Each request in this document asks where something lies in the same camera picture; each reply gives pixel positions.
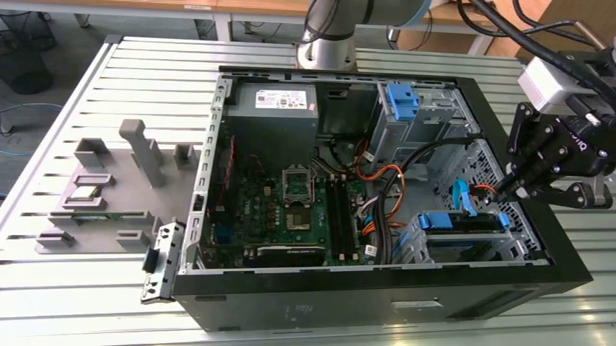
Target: floor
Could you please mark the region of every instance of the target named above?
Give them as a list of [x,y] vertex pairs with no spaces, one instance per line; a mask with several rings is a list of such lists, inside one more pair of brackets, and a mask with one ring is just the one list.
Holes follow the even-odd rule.
[[[141,17],[90,16],[88,29],[81,29],[70,14],[50,14],[50,30],[55,37],[54,48],[42,52],[42,59],[53,75],[53,86],[43,92],[22,96],[0,83],[0,110],[25,103],[50,103],[62,105],[70,96],[74,86],[85,72],[88,64],[100,48],[106,35],[164,37],[177,39],[197,39],[194,22],[189,19],[160,19]],[[214,39],[212,23],[197,23],[200,36]],[[233,23],[233,38],[241,42],[292,43],[301,34],[300,25],[284,24],[276,31],[276,24],[263,24],[253,27],[252,35],[244,34],[240,23]],[[384,30],[357,29],[355,34],[356,47],[390,49]],[[13,135],[0,136],[0,150],[11,153],[31,153],[38,146],[46,130],[55,118],[53,107],[21,107],[1,113],[1,119],[14,126]],[[27,163],[27,156],[0,154],[0,202],[2,195],[10,190],[14,181]]]

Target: power supply label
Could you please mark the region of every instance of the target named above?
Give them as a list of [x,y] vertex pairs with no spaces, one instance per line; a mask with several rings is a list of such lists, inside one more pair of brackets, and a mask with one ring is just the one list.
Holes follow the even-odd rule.
[[259,90],[256,92],[255,108],[305,110],[308,108],[305,92],[293,90]]

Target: side panel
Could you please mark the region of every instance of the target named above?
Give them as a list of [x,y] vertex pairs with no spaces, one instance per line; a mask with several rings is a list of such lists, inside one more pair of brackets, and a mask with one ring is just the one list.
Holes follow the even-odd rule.
[[484,319],[538,292],[491,285],[176,298],[205,331],[231,331]]

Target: green motherboard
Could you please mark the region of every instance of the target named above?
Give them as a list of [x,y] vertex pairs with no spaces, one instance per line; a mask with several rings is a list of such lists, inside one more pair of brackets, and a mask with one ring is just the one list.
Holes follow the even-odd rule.
[[[356,196],[363,196],[363,183],[337,181],[348,196],[347,208],[336,207],[336,212],[347,213],[352,224],[352,254],[332,254],[332,235],[329,234],[327,184],[328,178],[309,179],[311,188],[305,191],[305,179],[289,176],[287,186],[281,177],[240,177],[235,200],[232,226],[212,227],[210,241],[201,246],[209,267],[245,267],[259,247],[320,247],[324,248],[321,265],[364,265],[367,260],[359,253],[356,226],[352,217],[356,211]],[[283,189],[291,194],[311,192],[311,204],[283,203]]]

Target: aluminum table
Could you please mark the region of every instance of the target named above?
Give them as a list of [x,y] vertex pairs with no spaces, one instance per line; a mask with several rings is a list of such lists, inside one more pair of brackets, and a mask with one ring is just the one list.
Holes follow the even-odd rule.
[[[435,74],[476,80],[503,126],[524,100],[508,58],[357,50],[360,71]],[[208,126],[220,64],[293,66],[288,45],[124,37],[105,43],[0,208],[0,331],[3,345],[125,345],[232,341],[244,344],[339,345],[614,345],[614,211],[555,208],[594,281],[539,298],[487,321],[208,334],[177,303],[138,304],[142,255],[39,255],[33,237],[49,226],[77,160],[80,138],[117,135],[138,118],[165,148],[197,145]]]

